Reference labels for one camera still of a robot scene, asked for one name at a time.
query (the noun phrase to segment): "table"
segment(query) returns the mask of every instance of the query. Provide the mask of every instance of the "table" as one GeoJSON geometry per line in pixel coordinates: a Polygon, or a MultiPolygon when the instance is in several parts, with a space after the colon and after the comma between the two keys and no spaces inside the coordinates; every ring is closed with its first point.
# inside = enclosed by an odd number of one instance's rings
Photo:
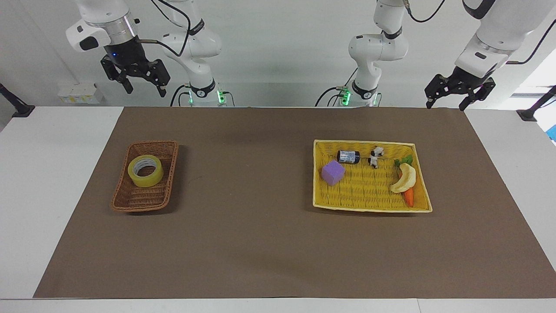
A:
{"type": "MultiPolygon", "coordinates": [[[[0,299],[30,299],[52,256],[94,166],[121,113],[121,107],[38,107],[26,119],[13,119],[0,133],[0,299]],[[70,170],[65,177],[58,168],[70,170]]],[[[533,123],[512,111],[468,110],[500,176],[508,186],[551,264],[556,264],[556,211],[547,196],[556,168],[549,159],[556,147],[533,123]]],[[[353,311],[436,312],[527,308],[552,312],[556,299],[542,300],[2,300],[2,311],[75,310],[149,311],[165,305],[178,309],[220,311],[353,311]]]]}

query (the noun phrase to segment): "yellow basket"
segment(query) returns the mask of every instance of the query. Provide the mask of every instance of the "yellow basket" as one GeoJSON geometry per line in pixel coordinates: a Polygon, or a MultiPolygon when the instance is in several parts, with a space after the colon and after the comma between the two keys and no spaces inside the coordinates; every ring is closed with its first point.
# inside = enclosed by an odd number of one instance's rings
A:
{"type": "Polygon", "coordinates": [[[428,213],[433,208],[426,192],[423,174],[415,144],[388,143],[380,141],[315,140],[313,150],[313,205],[318,208],[359,212],[428,213]],[[378,160],[378,168],[369,165],[366,158],[377,146],[384,148],[384,156],[378,160]],[[342,164],[346,169],[344,178],[330,186],[321,177],[322,168],[336,159],[339,150],[354,150],[361,154],[357,164],[342,164]],[[399,180],[395,159],[413,155],[417,173],[414,186],[414,205],[405,203],[403,194],[393,193],[390,186],[399,180]]]}

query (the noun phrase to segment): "brown mat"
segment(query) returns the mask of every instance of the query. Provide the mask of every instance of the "brown mat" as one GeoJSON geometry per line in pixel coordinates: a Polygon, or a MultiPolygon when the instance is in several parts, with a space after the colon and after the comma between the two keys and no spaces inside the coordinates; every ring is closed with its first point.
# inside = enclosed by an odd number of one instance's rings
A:
{"type": "Polygon", "coordinates": [[[545,298],[556,273],[459,111],[127,107],[34,296],[545,298]],[[314,139],[415,143],[433,213],[313,208],[314,139]],[[112,212],[140,140],[182,145],[170,204],[112,212]]]}

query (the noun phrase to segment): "purple foam block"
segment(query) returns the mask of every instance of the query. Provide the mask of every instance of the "purple foam block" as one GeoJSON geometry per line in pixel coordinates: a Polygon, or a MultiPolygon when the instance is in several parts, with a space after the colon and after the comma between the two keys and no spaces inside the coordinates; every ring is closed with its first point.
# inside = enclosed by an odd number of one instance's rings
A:
{"type": "Polygon", "coordinates": [[[324,165],[322,168],[321,176],[328,183],[328,185],[335,185],[344,177],[346,169],[336,160],[324,165]]]}

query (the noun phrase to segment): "battery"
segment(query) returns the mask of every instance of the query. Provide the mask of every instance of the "battery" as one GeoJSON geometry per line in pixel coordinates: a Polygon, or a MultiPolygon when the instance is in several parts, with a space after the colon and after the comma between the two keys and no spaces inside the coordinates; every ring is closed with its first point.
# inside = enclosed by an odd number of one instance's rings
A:
{"type": "Polygon", "coordinates": [[[358,151],[340,150],[337,158],[340,163],[357,164],[361,160],[361,154],[358,151]]]}

